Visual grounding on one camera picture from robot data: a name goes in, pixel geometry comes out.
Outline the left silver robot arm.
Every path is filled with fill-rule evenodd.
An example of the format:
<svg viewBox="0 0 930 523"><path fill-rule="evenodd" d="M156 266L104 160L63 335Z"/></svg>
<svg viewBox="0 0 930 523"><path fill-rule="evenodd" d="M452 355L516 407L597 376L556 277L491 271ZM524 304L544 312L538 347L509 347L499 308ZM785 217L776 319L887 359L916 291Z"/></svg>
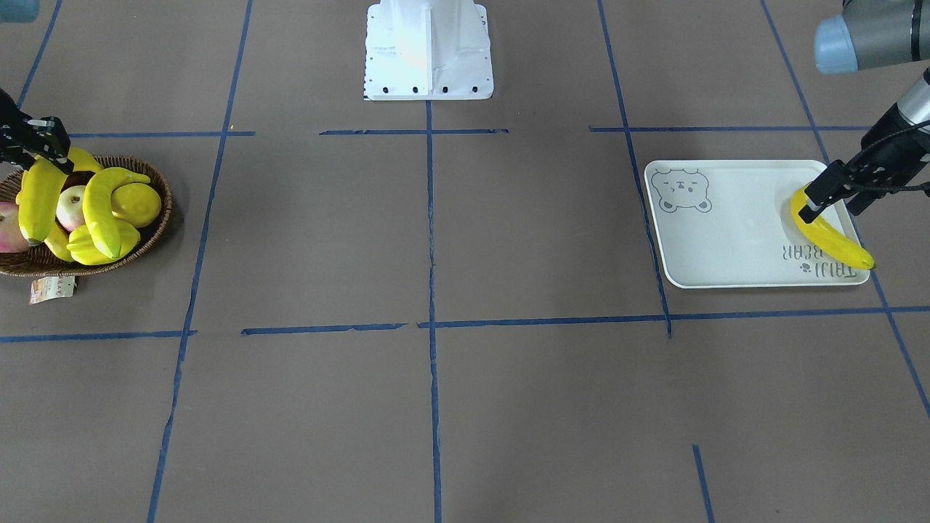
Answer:
<svg viewBox="0 0 930 523"><path fill-rule="evenodd" d="M844 1L841 14L821 21L814 41L817 69L845 74L894 64L924 62L929 56L926 1ZM929 72L874 123L847 162L831 162L801 192L795 215L812 223L828 206L844 200L860 215L877 199L898 192L928 192L913 179L928 166Z"/></svg>

